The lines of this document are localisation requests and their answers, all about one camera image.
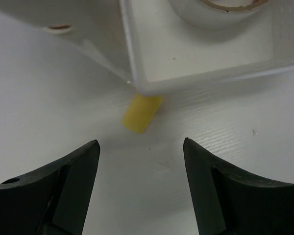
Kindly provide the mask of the white perforated organizer basket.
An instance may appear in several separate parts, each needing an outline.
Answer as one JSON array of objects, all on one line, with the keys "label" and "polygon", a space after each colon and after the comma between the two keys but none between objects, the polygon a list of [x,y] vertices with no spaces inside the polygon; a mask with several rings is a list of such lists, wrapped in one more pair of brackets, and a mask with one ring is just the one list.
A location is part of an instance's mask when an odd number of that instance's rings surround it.
[{"label": "white perforated organizer basket", "polygon": [[294,70],[294,0],[227,28],[182,20],[170,0],[0,0],[0,12],[75,45],[143,94]]}]

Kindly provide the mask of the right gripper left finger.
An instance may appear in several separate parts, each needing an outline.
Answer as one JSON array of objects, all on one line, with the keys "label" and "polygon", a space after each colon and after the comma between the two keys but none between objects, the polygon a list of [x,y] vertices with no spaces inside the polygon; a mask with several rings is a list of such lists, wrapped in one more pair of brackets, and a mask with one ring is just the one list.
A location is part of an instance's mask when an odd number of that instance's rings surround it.
[{"label": "right gripper left finger", "polygon": [[0,184],[0,235],[80,235],[93,191],[100,145]]}]

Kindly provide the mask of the yellow highlighter cap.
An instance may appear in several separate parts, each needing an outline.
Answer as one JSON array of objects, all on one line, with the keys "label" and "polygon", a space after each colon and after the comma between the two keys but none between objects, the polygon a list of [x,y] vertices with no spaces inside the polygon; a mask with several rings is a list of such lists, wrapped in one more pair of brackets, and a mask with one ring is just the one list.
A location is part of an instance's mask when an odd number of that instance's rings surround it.
[{"label": "yellow highlighter cap", "polygon": [[123,126],[133,133],[144,133],[162,101],[160,95],[135,95],[122,118]]}]

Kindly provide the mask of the clear tape roll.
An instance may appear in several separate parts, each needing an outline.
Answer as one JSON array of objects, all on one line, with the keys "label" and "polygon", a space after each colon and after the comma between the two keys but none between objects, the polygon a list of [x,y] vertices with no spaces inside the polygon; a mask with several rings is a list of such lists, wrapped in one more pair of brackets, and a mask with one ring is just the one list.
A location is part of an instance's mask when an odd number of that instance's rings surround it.
[{"label": "clear tape roll", "polygon": [[171,0],[175,13],[185,22],[205,29],[223,29],[236,25],[269,5],[268,0],[252,0],[246,5],[224,6],[211,0]]}]

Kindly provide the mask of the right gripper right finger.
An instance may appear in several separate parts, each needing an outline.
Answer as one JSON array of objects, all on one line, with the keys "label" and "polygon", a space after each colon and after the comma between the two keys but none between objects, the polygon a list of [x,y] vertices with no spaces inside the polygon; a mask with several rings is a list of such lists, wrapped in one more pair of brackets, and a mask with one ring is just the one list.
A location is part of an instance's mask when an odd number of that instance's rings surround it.
[{"label": "right gripper right finger", "polygon": [[201,235],[294,235],[294,184],[250,173],[189,138],[183,153]]}]

